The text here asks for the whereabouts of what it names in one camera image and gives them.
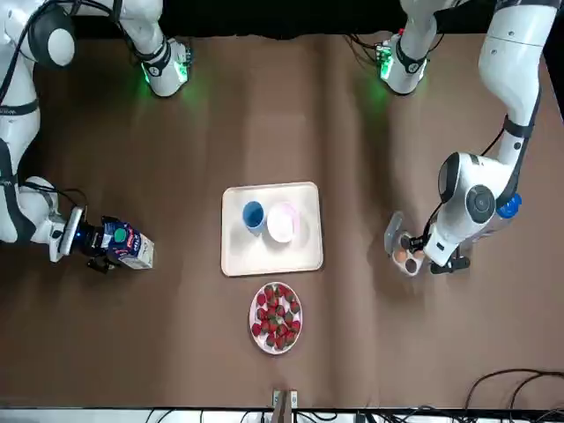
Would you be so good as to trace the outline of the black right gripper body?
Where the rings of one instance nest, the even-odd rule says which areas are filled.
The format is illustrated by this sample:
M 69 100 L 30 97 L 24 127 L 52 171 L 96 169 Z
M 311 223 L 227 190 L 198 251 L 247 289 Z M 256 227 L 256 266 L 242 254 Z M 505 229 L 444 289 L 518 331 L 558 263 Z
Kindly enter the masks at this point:
M 108 247 L 103 247 L 106 234 L 107 219 L 102 219 L 98 226 L 91 225 L 87 221 L 81 221 L 77 229 L 77 249 L 88 257 L 105 256 Z

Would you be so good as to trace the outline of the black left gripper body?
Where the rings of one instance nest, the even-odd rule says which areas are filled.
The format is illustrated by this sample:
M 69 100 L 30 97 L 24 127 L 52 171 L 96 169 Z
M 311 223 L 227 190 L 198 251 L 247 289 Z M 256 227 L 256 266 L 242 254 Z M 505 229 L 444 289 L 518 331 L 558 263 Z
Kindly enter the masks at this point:
M 431 262 L 430 271 L 432 274 L 453 273 L 456 271 L 468 269 L 470 267 L 470 259 L 467 256 L 451 258 L 446 264 L 440 266 L 435 262 Z

